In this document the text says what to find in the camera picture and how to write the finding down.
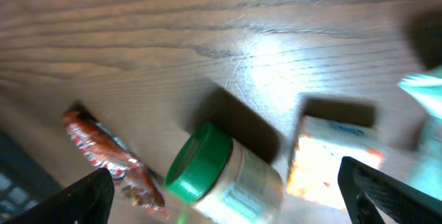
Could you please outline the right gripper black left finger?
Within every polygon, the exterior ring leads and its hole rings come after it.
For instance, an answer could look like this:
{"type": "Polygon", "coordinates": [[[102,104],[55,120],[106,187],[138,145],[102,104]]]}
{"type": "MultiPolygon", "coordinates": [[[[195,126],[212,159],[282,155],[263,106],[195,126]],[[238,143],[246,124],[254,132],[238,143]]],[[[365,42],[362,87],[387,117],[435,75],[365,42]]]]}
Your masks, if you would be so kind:
{"type": "Polygon", "coordinates": [[[6,224],[107,224],[115,187],[100,168],[6,224]]]}

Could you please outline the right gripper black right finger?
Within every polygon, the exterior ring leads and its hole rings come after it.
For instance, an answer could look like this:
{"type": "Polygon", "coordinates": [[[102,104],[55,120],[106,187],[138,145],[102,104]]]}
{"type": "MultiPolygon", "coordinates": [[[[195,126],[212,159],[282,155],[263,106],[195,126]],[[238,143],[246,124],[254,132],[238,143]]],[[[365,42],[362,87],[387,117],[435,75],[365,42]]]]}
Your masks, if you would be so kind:
{"type": "Polygon", "coordinates": [[[338,186],[352,223],[441,223],[441,201],[352,157],[341,160],[338,186]]]}

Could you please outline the red chocolate bar wrapper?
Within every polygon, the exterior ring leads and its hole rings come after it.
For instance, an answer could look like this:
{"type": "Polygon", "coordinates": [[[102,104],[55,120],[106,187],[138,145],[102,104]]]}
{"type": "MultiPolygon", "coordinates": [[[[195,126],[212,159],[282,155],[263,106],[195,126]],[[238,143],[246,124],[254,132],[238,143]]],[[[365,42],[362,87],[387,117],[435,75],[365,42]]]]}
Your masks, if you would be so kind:
{"type": "Polygon", "coordinates": [[[85,111],[66,111],[62,119],[74,145],[93,167],[110,172],[114,186],[124,198],[149,213],[169,218],[149,168],[114,133],[85,111]]]}

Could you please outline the green tissue wipes pack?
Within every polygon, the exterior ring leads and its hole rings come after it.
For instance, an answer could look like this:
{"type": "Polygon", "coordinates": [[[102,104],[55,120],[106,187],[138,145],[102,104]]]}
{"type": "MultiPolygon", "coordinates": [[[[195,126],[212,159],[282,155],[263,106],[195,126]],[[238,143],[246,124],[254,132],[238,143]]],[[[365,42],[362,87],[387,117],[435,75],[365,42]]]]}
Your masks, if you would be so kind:
{"type": "Polygon", "coordinates": [[[416,163],[407,183],[441,199],[441,67],[405,76],[398,86],[429,114],[419,134],[416,163]]]}

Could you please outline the green lid jar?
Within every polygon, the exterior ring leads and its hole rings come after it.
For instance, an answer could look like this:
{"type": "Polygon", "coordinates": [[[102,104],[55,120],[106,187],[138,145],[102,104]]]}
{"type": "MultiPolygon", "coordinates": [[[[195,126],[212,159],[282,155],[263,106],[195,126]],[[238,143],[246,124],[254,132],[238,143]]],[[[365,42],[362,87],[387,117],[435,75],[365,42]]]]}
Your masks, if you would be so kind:
{"type": "Polygon", "coordinates": [[[215,223],[272,223],[284,196],[280,174],[210,122],[180,149],[163,185],[215,223]]]}

